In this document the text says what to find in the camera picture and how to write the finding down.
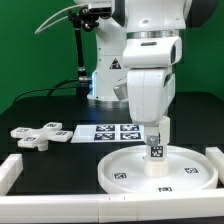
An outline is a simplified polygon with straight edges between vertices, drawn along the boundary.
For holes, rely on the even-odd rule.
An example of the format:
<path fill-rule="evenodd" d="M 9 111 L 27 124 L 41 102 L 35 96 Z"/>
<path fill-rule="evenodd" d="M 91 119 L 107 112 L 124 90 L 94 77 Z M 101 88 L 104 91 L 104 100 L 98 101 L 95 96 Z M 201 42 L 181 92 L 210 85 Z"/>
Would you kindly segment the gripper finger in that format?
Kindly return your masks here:
<path fill-rule="evenodd" d="M 149 146 L 159 145 L 159 128 L 158 127 L 146 127 L 145 128 L 146 144 Z"/>

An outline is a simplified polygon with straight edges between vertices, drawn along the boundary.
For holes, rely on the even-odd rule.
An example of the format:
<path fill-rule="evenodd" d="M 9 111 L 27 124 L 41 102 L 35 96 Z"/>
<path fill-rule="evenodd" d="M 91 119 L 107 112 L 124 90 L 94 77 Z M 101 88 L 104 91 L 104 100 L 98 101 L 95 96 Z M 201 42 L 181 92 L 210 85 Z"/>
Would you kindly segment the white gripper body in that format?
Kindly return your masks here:
<path fill-rule="evenodd" d="M 127 75 L 130 117 L 135 124 L 157 126 L 175 95 L 171 67 L 131 69 Z"/>

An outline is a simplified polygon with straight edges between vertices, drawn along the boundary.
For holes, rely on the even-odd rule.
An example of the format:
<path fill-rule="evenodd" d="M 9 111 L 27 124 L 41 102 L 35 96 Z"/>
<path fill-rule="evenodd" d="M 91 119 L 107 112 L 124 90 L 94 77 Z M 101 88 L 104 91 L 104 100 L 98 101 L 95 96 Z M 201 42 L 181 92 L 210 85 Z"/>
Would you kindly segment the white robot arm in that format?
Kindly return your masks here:
<path fill-rule="evenodd" d="M 98 62 L 88 98 L 129 103 L 150 147 L 170 139 L 167 109 L 175 95 L 173 65 L 182 57 L 180 31 L 200 27 L 219 0 L 73 0 L 85 4 L 83 25 L 97 24 Z"/>

